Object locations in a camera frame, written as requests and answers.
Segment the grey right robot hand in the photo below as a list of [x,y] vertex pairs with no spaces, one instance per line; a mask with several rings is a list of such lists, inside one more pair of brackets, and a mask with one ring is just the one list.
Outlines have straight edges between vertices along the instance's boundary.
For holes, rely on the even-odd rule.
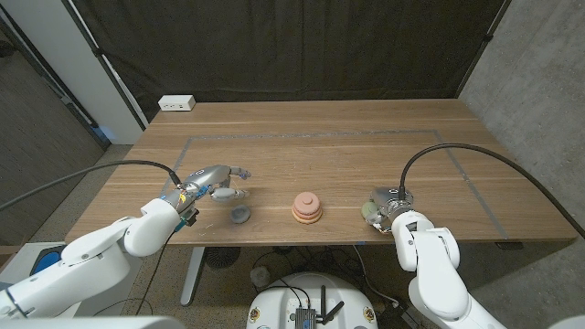
[[361,207],[363,219],[384,234],[391,231],[394,219],[413,209],[413,195],[406,190],[403,199],[399,198],[397,187],[376,187],[369,200]]

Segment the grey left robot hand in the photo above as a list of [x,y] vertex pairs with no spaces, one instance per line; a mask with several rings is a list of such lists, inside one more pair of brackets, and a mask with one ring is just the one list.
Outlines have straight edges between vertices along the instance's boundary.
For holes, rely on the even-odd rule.
[[238,166],[208,166],[189,175],[179,187],[162,196],[162,199],[179,215],[183,215],[188,210],[193,210],[196,201],[205,195],[209,195],[216,202],[229,202],[249,196],[248,190],[230,186],[232,176],[246,180],[251,177],[251,173]]

